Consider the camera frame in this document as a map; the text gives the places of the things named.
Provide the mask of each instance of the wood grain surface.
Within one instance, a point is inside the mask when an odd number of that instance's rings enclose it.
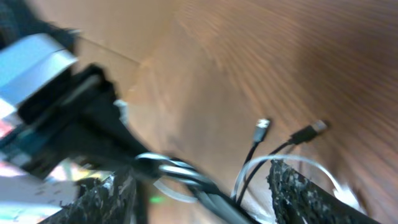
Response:
[[[186,0],[129,92],[132,126],[230,191],[258,118],[273,124],[257,156],[326,119],[331,129],[293,153],[357,190],[371,217],[398,223],[397,71],[397,1]],[[244,198],[250,211],[272,213],[268,168]],[[199,206],[168,203],[153,223],[217,222],[199,221]]]

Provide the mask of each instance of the cable connector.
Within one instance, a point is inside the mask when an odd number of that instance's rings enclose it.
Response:
[[[328,126],[324,121],[318,120],[315,123],[308,125],[307,127],[301,129],[300,131],[297,131],[296,133],[292,134],[290,136],[289,143],[298,145],[303,142],[309,142],[327,128]]]
[[[253,142],[260,143],[263,142],[266,137],[268,127],[271,121],[268,119],[259,119],[257,121],[256,130],[254,131]]]

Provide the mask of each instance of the blurry background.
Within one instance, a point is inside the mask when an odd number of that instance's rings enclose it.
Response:
[[[398,4],[374,0],[31,0],[80,29],[80,66],[99,62],[129,103],[133,129],[231,190],[258,118],[273,125],[257,156],[322,118],[332,129],[293,153],[321,162],[397,223]],[[317,170],[292,164],[330,190]],[[265,176],[243,205],[272,213]],[[151,223],[216,223],[165,199]]]

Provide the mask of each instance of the metal connector tip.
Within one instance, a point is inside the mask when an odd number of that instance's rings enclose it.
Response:
[[[257,121],[257,127],[259,128],[268,128],[270,121],[268,119],[259,119]]]
[[[313,123],[313,124],[311,125],[311,127],[312,127],[318,134],[321,133],[322,131],[328,129],[328,125],[326,124],[325,121],[322,121],[322,120],[316,121],[315,123]]]

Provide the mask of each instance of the green object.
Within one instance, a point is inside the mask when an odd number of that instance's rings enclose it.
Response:
[[[162,196],[153,196],[153,197],[151,197],[150,199],[149,199],[149,202],[150,203],[162,203],[162,202],[164,202],[164,197],[162,197]]]

